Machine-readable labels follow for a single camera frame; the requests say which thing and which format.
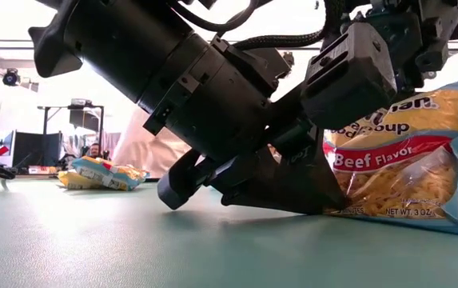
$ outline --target table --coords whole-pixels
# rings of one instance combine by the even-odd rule
[[[458,287],[458,236],[0,181],[0,287]]]

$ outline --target braided cable sleeve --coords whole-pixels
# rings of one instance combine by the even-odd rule
[[[325,24],[323,29],[305,35],[266,35],[257,36],[235,43],[239,50],[256,48],[295,48],[312,45],[322,40],[334,26],[341,24],[342,14],[345,12],[345,0],[325,0]]]

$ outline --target red label band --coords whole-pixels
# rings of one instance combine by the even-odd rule
[[[345,150],[324,144],[325,153],[333,169],[361,172],[378,170],[384,166],[410,159],[422,153],[448,146],[451,138],[445,136],[416,136],[387,146],[366,150]]]

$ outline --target person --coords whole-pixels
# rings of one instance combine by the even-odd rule
[[[113,155],[117,165],[132,165],[147,170],[151,178],[161,178],[190,147],[170,130],[163,128],[156,136],[143,128],[149,118],[142,108],[135,107],[129,125],[121,134]]]
[[[101,157],[99,154],[99,143],[94,143],[90,145],[90,148],[88,149],[88,155],[91,158]]]

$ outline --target security camera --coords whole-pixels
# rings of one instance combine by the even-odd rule
[[[15,68],[9,68],[3,75],[3,84],[11,87],[21,85],[21,76],[18,74],[18,70]]]

